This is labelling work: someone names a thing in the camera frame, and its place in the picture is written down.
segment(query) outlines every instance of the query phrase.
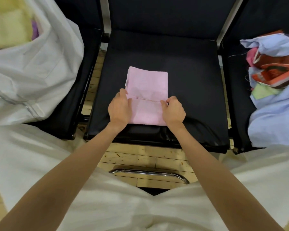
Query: black chair backrest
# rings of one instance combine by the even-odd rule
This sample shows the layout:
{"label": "black chair backrest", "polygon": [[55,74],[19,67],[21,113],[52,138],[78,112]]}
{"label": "black chair backrest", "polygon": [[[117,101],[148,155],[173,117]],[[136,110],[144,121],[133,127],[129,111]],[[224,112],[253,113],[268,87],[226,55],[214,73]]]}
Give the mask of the black chair backrest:
{"label": "black chair backrest", "polygon": [[100,0],[55,0],[65,17],[78,26],[104,29]]}
{"label": "black chair backrest", "polygon": [[236,0],[108,0],[112,29],[216,40]]}
{"label": "black chair backrest", "polygon": [[289,34],[289,0],[244,0],[224,41],[238,42],[277,30]]}

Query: wooden floor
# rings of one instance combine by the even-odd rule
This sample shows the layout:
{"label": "wooden floor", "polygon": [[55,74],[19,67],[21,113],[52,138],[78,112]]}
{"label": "wooden floor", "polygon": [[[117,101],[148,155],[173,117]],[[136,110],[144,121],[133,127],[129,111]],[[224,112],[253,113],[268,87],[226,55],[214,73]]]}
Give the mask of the wooden floor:
{"label": "wooden floor", "polygon": [[[100,80],[105,54],[105,51],[100,51],[99,53],[92,74],[92,79],[90,81],[90,87],[86,96],[86,101],[83,106],[82,114],[90,115],[91,113],[93,101]],[[226,96],[225,100],[227,108],[228,127],[231,128],[229,108]],[[230,143],[231,148],[233,148],[233,141],[230,140]],[[179,149],[112,143],[102,157],[100,163],[98,164],[98,167],[102,168],[105,171],[110,171],[117,168],[132,168],[153,171],[176,172],[185,176],[190,182],[197,181],[196,175],[193,173],[193,169],[189,165],[188,159],[186,158],[184,152]],[[181,180],[171,177],[127,173],[118,173],[116,174],[116,176],[118,177],[118,179],[138,187],[172,189],[185,185]],[[2,217],[4,217],[5,214],[6,209],[0,196],[0,220],[2,219]],[[289,223],[285,227],[285,230],[289,231]]]}

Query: white pants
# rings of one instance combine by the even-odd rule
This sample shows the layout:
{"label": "white pants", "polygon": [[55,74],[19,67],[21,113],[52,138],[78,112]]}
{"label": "white pants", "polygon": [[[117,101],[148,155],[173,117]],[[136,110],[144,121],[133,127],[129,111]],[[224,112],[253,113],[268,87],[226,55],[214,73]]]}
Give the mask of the white pants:
{"label": "white pants", "polygon": [[[74,147],[71,141],[59,140],[30,125],[0,127],[0,194],[7,210]],[[245,155],[245,162],[227,157],[224,162],[284,227],[289,220],[289,146],[276,145]],[[58,230],[221,231],[227,228],[199,182],[151,196],[97,168]]]}

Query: person's left hand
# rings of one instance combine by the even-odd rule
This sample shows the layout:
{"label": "person's left hand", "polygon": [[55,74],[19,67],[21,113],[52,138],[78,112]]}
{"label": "person's left hand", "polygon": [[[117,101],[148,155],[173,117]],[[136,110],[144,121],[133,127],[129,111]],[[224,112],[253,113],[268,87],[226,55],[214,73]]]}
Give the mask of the person's left hand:
{"label": "person's left hand", "polygon": [[123,88],[120,89],[112,99],[108,106],[108,113],[110,116],[110,125],[118,131],[122,131],[128,122],[131,120],[131,101],[132,99],[127,99],[127,91]]}

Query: curved metal bar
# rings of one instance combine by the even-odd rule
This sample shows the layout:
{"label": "curved metal bar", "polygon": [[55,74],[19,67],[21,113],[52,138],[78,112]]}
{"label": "curved metal bar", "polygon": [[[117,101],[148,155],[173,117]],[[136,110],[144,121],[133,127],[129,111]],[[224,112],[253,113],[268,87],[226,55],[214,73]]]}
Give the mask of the curved metal bar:
{"label": "curved metal bar", "polygon": [[154,175],[154,176],[176,177],[178,179],[181,179],[185,184],[189,184],[189,181],[184,176],[182,176],[178,173],[146,171],[146,170],[138,170],[138,169],[123,169],[123,168],[113,169],[113,170],[109,171],[109,173],[111,173],[111,174],[115,174],[115,173],[119,173],[119,172],[147,174],[147,175]]}

